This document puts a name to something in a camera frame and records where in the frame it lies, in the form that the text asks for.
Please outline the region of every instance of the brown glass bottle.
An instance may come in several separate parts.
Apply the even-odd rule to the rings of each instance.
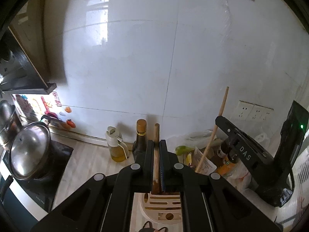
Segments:
[[[133,143],[132,153],[134,161],[138,154],[146,151],[147,136],[146,136],[147,122],[144,119],[139,119],[136,122],[136,140]]]

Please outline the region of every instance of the pot handle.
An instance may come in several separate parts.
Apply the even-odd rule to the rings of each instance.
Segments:
[[[7,177],[7,179],[5,180],[3,186],[1,187],[1,190],[0,190],[0,201],[3,203],[4,201],[4,196],[5,196],[5,193],[7,192],[8,188],[10,187],[10,185],[12,184],[13,182],[13,177],[12,175],[9,175]]]

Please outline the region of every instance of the stainless steel lid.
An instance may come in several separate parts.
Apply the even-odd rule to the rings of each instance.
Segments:
[[[34,122],[23,128],[15,137],[11,149],[11,164],[15,174],[30,176],[38,167],[48,149],[50,133],[42,122]]]

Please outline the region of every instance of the wooden stick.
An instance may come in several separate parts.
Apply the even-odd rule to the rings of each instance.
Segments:
[[[218,116],[222,116],[222,113],[223,113],[223,110],[224,110],[224,107],[225,107],[225,102],[227,101],[228,92],[229,92],[229,87],[227,87],[227,88],[225,89],[225,94],[224,94],[224,97],[223,97],[223,101],[222,101],[221,108],[220,108],[220,111],[219,111]],[[203,155],[202,155],[202,158],[200,159],[200,162],[198,163],[198,165],[197,165],[197,167],[196,167],[196,169],[195,169],[195,172],[196,172],[196,173],[198,173],[198,172],[200,171],[200,167],[202,166],[202,163],[203,163],[203,161],[204,161],[204,159],[205,159],[205,157],[206,157],[206,155],[207,155],[207,153],[208,153],[208,151],[209,151],[211,142],[214,140],[214,136],[216,135],[217,130],[218,130],[218,127],[217,127],[217,125],[215,124],[215,125],[214,125],[214,129],[213,129],[213,132],[212,132],[212,134],[211,134],[211,139],[210,139],[210,141],[209,141],[207,147],[205,148],[205,151],[204,151],[204,153],[203,153]]]
[[[154,136],[154,181],[152,183],[152,194],[160,193],[160,184],[159,184],[159,141],[160,141],[160,125],[155,124],[155,136]]]

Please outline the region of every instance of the black device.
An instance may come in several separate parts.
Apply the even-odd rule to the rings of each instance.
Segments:
[[[304,139],[308,115],[305,108],[293,101],[281,129],[281,141],[274,158],[225,117],[216,118],[216,125],[228,135],[227,153],[234,151],[238,155],[255,181],[255,192],[274,207],[282,207],[292,196],[294,190],[292,166]],[[289,174],[291,186],[287,184]]]
[[[218,173],[195,173],[167,151],[165,140],[159,152],[162,187],[180,192],[184,232],[281,231]],[[94,175],[31,232],[129,231],[134,192],[152,189],[153,156],[154,143],[149,140],[135,164],[118,174]]]

